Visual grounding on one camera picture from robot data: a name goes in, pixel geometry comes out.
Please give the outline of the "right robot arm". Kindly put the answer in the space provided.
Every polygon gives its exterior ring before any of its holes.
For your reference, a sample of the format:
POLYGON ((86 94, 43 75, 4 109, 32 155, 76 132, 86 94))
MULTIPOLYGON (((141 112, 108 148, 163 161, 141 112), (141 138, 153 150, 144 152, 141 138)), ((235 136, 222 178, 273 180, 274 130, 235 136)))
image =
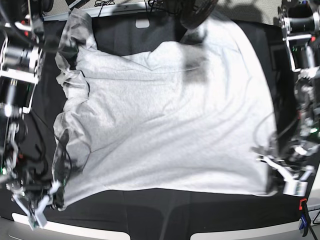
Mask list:
POLYGON ((43 15, 51 0, 3 0, 0 3, 0 182, 26 214, 31 229, 44 228, 44 211, 61 186, 46 178, 49 164, 46 146, 39 156, 21 151, 32 111, 33 96, 40 82, 46 53, 58 48, 46 41, 43 15))

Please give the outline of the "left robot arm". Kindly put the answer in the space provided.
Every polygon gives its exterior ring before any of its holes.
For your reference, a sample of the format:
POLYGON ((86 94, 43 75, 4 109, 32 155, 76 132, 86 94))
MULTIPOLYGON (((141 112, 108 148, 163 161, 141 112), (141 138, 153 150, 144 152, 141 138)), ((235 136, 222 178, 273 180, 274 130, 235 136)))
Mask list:
POLYGON ((320 149, 320 2, 279 7, 278 19, 289 67, 296 74, 297 114, 284 130, 270 135, 268 147, 252 151, 283 178, 283 194, 304 197, 315 172, 306 161, 320 149))

